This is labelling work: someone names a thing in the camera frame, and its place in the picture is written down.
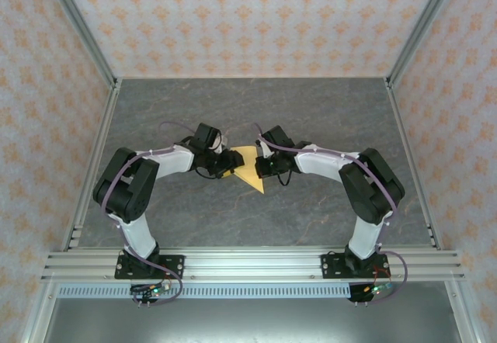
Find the robotic arm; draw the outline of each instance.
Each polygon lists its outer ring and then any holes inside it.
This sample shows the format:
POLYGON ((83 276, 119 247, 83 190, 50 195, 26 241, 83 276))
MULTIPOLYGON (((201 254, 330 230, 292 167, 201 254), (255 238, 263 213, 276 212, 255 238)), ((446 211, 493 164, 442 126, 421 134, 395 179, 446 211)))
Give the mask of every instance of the robotic arm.
POLYGON ((114 179, 117 184, 110 193, 106 213, 121 228, 125 241, 125 259, 128 278, 151 278, 155 269, 139 258, 151 263, 159 262, 159 246, 148 229, 147 209, 155 181, 177 172, 197 171, 205 168, 212 178, 221 178, 244 164, 237 151, 226 148, 221 132, 201 123, 192 137, 174 144, 165 153, 149 154, 138 158, 124 173, 120 169, 141 152, 125 147, 116 151, 93 190, 93 199, 101 206, 114 179))
POLYGON ((264 133, 257 144, 262 148, 262 157, 256 159, 255 165, 260 178, 296 172, 324 176, 343 184, 357 215, 343 260, 355 276, 370 271, 377 261, 376 248, 381 228, 384 220, 392 214, 392 208, 377 184, 353 163, 354 159, 363 162, 373 172, 396 206, 405 195, 404 187, 380 153, 368 148, 362 153, 330 154, 308 142, 301 141, 295 145, 280 126, 264 133))

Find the yellow paper triangle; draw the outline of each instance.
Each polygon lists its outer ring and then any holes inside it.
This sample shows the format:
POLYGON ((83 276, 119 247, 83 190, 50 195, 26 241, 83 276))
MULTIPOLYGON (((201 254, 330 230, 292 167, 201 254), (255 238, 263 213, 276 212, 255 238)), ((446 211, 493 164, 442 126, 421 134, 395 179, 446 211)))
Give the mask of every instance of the yellow paper triangle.
POLYGON ((255 170, 255 159, 257 158, 256 147, 232 147, 232 151, 237 151, 243 157, 245 165, 235 169, 235 175, 247 184, 253 186, 264 194, 264 185, 262 179, 257 175, 255 170))

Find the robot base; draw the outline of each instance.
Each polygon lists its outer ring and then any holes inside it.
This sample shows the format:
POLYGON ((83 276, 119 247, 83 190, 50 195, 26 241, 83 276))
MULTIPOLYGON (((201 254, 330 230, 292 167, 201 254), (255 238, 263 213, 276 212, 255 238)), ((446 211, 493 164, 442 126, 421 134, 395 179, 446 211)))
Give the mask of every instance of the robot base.
POLYGON ((374 254, 365 260, 364 267, 353 271, 346 265, 346 253, 321 255, 321 272, 323 279, 387 279, 383 272, 375 274, 377 269, 385 269, 388 264, 387 255, 374 254))
MULTIPOLYGON (((184 255, 159 255, 158 260, 154 263, 171 269, 182 279, 185 268, 184 255)), ((144 267, 143 263, 127 253, 119 255, 117 258, 116 272, 114 273, 115 279, 164 279, 167 276, 170 275, 160 269, 149 265, 145 265, 144 267)))

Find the gray marble floor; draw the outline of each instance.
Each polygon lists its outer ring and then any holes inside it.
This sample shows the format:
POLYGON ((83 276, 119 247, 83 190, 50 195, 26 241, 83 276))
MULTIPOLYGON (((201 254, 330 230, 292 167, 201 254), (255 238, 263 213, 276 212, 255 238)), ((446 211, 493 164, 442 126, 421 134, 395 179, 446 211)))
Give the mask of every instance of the gray marble floor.
MULTIPOLYGON (((429 244, 407 157, 380 78, 125 80, 99 174, 118 147, 148 150, 188 136, 163 120, 219 128, 229 146, 253 145, 252 122, 277 124, 295 141, 340 151, 378 149, 406 190, 386 244, 429 244)), ((148 207, 151 232, 166 246, 345 245, 355 214, 338 182, 295 175, 289 186, 264 181, 262 195, 236 177, 206 180, 194 172, 159 180, 148 207)), ((121 246, 91 202, 80 246, 121 246)))

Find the enclosure wall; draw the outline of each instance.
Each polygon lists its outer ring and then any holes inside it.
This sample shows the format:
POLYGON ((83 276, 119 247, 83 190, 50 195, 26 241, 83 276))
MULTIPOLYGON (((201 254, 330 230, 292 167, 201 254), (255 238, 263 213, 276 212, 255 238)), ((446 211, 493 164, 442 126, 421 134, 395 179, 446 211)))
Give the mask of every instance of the enclosure wall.
POLYGON ((381 77, 429 0, 75 0, 124 77, 381 77))
POLYGON ((497 337, 497 0, 447 0, 395 89, 443 245, 497 337))
POLYGON ((61 249, 108 91, 57 0, 0 0, 0 341, 61 249))

